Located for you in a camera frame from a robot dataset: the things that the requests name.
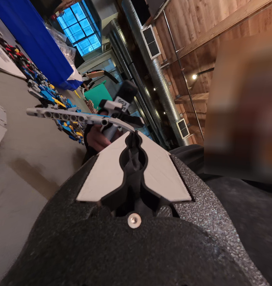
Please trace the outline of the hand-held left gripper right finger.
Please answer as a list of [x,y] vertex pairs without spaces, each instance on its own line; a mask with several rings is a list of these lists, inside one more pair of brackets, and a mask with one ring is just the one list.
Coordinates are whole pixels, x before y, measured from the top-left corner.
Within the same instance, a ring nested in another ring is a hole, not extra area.
[[192,196],[175,166],[171,154],[136,131],[138,159],[142,166],[140,197],[152,211],[162,206],[191,202]]

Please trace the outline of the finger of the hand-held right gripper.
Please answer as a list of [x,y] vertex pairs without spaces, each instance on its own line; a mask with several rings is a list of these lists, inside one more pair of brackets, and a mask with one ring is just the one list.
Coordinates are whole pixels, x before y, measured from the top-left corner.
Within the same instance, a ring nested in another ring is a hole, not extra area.
[[145,122],[142,117],[131,116],[131,115],[120,115],[118,119],[131,125],[134,128],[143,128],[145,126]]
[[101,108],[99,115],[101,115],[103,111],[105,111],[109,117],[121,117],[123,114],[123,105],[119,102],[103,99],[100,101],[99,107]]

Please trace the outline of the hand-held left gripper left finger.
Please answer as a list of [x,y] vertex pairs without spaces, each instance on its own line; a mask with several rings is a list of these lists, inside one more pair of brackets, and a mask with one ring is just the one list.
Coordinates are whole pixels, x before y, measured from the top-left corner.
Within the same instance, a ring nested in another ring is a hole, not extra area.
[[102,150],[93,163],[76,200],[79,202],[100,202],[106,206],[120,206],[127,198],[126,175],[120,156],[129,149],[126,132]]

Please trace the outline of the blue toy beam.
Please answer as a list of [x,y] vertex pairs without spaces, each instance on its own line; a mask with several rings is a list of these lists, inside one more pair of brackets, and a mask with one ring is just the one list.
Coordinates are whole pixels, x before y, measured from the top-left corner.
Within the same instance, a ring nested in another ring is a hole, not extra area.
[[91,114],[91,113],[81,113],[82,115],[86,116],[86,117],[108,117],[110,118],[110,116],[108,116],[107,114]]

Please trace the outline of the person's right hand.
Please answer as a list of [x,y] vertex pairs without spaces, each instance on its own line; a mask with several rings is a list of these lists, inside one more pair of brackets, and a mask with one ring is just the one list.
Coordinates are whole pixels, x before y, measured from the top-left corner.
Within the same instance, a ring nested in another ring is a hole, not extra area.
[[96,153],[101,152],[108,147],[111,142],[101,132],[102,125],[88,125],[85,129],[85,146],[87,150],[94,150]]

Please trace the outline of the green plastic tote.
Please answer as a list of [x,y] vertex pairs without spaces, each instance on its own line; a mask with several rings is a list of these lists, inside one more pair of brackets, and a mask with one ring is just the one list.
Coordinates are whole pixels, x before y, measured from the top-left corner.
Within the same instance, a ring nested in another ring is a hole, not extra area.
[[110,96],[109,92],[105,86],[106,80],[102,83],[98,84],[97,86],[93,87],[92,89],[85,91],[84,96],[89,101],[91,100],[94,106],[94,109],[100,110],[99,104],[102,100],[110,100],[113,101],[112,97]]

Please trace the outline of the small brown wooden model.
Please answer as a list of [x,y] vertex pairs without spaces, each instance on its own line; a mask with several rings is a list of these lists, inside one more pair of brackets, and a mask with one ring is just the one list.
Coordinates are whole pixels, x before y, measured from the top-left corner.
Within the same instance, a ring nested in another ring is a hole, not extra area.
[[85,101],[86,105],[88,106],[88,108],[92,114],[98,113],[98,111],[94,108],[94,104],[91,100],[84,100],[84,101]]

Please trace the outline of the wooden and black chair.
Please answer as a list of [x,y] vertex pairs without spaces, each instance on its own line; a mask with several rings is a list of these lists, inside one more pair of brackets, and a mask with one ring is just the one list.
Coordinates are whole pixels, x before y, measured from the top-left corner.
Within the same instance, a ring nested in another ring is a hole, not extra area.
[[93,70],[93,71],[88,71],[86,73],[83,74],[82,76],[82,81],[87,81],[96,77],[101,77],[101,76],[106,76],[108,77],[110,80],[112,80],[115,84],[118,84],[119,81],[113,76],[111,75],[109,72],[105,71],[105,70]]

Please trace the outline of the ceiling vent grille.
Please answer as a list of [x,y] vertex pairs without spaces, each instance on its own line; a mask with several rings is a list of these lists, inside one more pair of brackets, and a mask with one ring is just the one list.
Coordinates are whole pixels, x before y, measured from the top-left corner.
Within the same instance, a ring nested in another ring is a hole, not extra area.
[[157,58],[159,55],[161,55],[159,44],[156,40],[155,32],[153,30],[152,25],[150,24],[149,26],[141,29],[140,32],[141,32],[143,41],[145,43],[145,46],[148,50],[150,59],[153,60]]
[[184,118],[177,121],[176,126],[178,128],[178,131],[179,131],[182,139],[187,138],[190,135],[190,132],[188,130],[188,126],[187,126]]

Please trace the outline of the pile of toy building pieces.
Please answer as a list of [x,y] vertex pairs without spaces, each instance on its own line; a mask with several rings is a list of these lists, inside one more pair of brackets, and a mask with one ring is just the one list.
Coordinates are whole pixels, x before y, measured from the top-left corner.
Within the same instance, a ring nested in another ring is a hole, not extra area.
[[[19,70],[26,77],[28,92],[40,102],[36,108],[55,108],[81,112],[81,109],[73,105],[70,99],[61,95],[56,88],[48,81],[37,66],[27,58],[21,49],[15,45],[9,45],[0,37],[0,46],[5,54],[13,61]],[[54,119],[58,129],[66,133],[70,139],[84,145],[84,124],[69,119]]]

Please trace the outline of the crumpled clear plastic bag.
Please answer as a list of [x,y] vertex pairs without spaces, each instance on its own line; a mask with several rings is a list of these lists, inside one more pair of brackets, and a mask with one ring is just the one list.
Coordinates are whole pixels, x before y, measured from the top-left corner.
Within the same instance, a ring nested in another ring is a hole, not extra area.
[[44,26],[58,45],[59,49],[62,51],[65,58],[68,60],[71,66],[75,67],[75,56],[76,49],[74,47],[70,47],[66,44],[67,37],[57,31],[55,28],[51,27],[47,23],[44,23]]

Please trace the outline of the blue storage bin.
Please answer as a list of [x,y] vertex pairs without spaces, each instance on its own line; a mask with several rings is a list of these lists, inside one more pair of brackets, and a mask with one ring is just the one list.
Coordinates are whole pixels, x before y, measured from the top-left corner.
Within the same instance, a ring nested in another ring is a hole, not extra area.
[[72,66],[30,1],[0,0],[0,19],[55,87],[74,91],[81,85],[81,78],[71,77]]

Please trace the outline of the white instruction booklet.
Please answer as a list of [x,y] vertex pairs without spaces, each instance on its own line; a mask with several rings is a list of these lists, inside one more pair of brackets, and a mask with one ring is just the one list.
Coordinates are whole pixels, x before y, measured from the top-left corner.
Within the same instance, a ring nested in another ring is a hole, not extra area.
[[20,71],[16,64],[9,58],[0,46],[0,71],[26,80],[26,76]]

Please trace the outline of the silver ventilation duct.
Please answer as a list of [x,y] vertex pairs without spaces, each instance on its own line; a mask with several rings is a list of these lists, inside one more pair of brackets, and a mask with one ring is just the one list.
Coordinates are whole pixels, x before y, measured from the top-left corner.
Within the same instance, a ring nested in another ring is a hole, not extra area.
[[160,68],[157,58],[151,59],[148,54],[148,49],[144,43],[141,35],[142,24],[130,0],[123,0],[122,8],[125,16],[131,27],[132,33],[141,51],[144,62],[148,68],[152,82],[156,87],[157,94],[159,95],[160,102],[166,112],[171,128],[175,134],[179,146],[188,146],[188,140],[181,137],[181,133],[177,127],[177,122],[181,120],[179,113],[176,109],[175,103],[169,91],[169,85],[166,83],[164,74]]

